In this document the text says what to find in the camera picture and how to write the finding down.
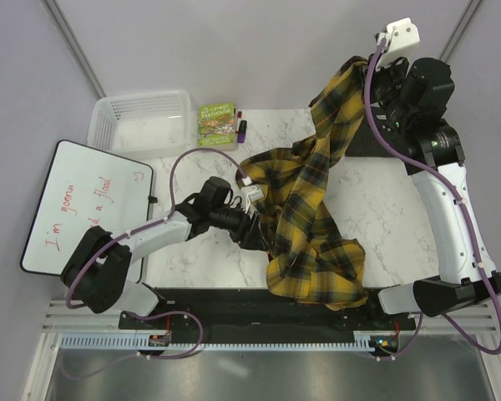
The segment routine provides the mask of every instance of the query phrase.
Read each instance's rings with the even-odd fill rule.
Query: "white marble surface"
[[[291,147],[314,132],[307,110],[244,110],[246,141],[230,152],[244,160],[274,147]],[[175,158],[149,160],[156,171],[154,217],[170,208],[169,172]],[[237,193],[235,167],[217,154],[184,158],[175,174],[176,201],[198,192],[210,176]],[[411,282],[438,272],[433,234],[411,179],[398,160],[344,158],[331,169],[325,197],[341,234],[366,250],[365,287]],[[243,251],[225,231],[211,228],[192,241],[149,257],[146,282],[156,287],[266,287],[264,252]]]

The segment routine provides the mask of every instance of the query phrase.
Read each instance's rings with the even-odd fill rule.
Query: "marble table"
[[[231,151],[244,160],[264,150],[291,147],[314,132],[309,111],[244,110],[246,141]],[[169,172],[175,158],[148,160],[156,172],[153,217],[170,208]],[[176,201],[198,192],[212,175],[228,180],[237,194],[235,167],[213,153],[188,155],[175,173]],[[343,158],[331,169],[325,203],[345,238],[366,250],[365,287],[386,287],[438,273],[438,255],[427,213],[402,162]],[[192,241],[150,255],[146,282],[153,287],[266,288],[264,252],[241,250],[215,228]]]

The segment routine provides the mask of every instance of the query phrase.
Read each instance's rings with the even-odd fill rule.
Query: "book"
[[[218,103],[199,110],[198,146],[221,149],[235,146],[234,104]]]

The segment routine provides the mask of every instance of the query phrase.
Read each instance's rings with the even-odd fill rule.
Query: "flannel shirt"
[[[367,300],[365,252],[357,240],[342,238],[323,203],[329,169],[345,154],[364,116],[361,71],[366,64],[351,58],[312,100],[313,136],[241,163],[264,193],[254,206],[269,246],[269,290],[333,310]],[[242,187],[239,173],[236,180]]]

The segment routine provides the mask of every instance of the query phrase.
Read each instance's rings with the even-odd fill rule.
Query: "perforated basket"
[[[185,91],[102,98],[91,116],[88,145],[134,160],[177,156],[196,140],[191,115]]]

